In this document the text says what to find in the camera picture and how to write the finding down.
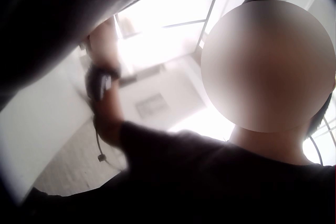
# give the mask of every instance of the dark hair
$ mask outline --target dark hair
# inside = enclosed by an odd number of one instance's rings
[[[317,128],[320,126],[323,120],[323,116],[329,106],[331,95],[332,93],[329,95],[327,101],[324,103],[321,109],[312,117],[311,124],[309,125],[308,131],[307,131],[307,137],[310,137],[312,134],[314,134]]]

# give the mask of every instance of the black watch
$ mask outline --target black watch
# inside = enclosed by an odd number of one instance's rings
[[[112,82],[119,79],[120,76],[120,67],[107,71],[91,63],[85,75],[85,86],[88,97],[95,101],[101,101],[105,91],[109,90]]]

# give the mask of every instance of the hand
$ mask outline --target hand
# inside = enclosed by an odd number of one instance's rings
[[[114,18],[111,17],[95,28],[86,40],[93,63],[106,70],[118,68],[117,42]]]

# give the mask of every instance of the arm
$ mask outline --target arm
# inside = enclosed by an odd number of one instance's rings
[[[106,70],[119,66],[117,40],[113,17],[91,32],[88,41],[89,53],[95,65]],[[118,89],[118,80],[115,80],[103,99],[93,102],[97,131],[106,143],[115,147],[121,147],[120,128],[124,121]]]

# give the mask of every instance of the person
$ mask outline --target person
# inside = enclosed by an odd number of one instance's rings
[[[119,67],[114,20],[90,35],[94,64]],[[167,133],[123,117],[118,80],[93,101],[102,140],[120,148],[128,169],[100,188],[68,197],[33,189],[26,213],[35,219],[97,216],[166,222],[335,222],[335,166],[313,164],[302,143],[321,123],[331,95],[307,123],[277,133],[235,126],[227,142],[196,133]]]

